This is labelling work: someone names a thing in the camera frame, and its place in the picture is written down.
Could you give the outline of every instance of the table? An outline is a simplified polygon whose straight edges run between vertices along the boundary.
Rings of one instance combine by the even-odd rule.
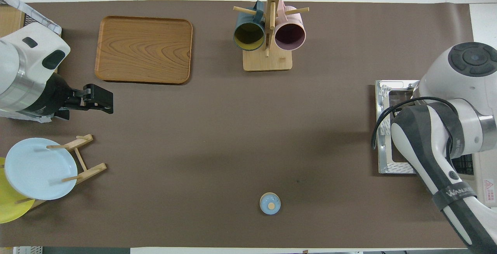
[[[0,120],[5,155],[27,137],[91,133],[87,165],[108,170],[68,196],[0,225],[0,245],[94,247],[463,247],[415,176],[377,172],[369,148],[374,80],[419,79],[471,41],[468,5],[294,3],[306,43],[287,72],[247,73],[221,1],[36,4],[72,52],[60,74],[114,93],[112,115],[50,124]],[[108,15],[177,17],[194,29],[187,84],[103,82],[94,75]],[[265,216],[259,197],[282,209]]]

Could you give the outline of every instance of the printed logo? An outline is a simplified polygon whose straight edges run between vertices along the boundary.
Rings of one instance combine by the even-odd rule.
[[[445,194],[447,194],[447,196],[449,197],[454,197],[456,195],[459,195],[459,194],[462,194],[462,193],[467,193],[467,192],[472,192],[473,190],[471,188],[463,188],[463,189],[452,189],[452,190],[449,190],[449,192],[445,192]]]
[[[492,187],[494,184],[485,179],[485,189]]]

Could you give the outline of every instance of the mug rack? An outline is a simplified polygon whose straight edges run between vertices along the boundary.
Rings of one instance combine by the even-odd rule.
[[[292,52],[283,50],[275,44],[275,22],[279,0],[267,0],[265,17],[265,43],[254,51],[243,51],[243,70],[271,71],[292,68]],[[233,10],[255,15],[256,11],[234,6]],[[299,8],[285,12],[285,15],[308,12],[309,8]]]

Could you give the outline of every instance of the metal tray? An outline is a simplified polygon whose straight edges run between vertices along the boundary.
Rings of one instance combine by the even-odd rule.
[[[410,99],[419,80],[376,80],[376,119],[384,109]],[[385,118],[385,127],[378,129],[378,171],[380,173],[415,173],[395,148],[390,135],[392,114]]]

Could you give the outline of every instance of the wooden base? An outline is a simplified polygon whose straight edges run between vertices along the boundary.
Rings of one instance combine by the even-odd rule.
[[[243,70],[270,71],[289,70],[292,68],[292,52],[280,49],[272,38],[269,57],[264,45],[255,51],[243,51]]]

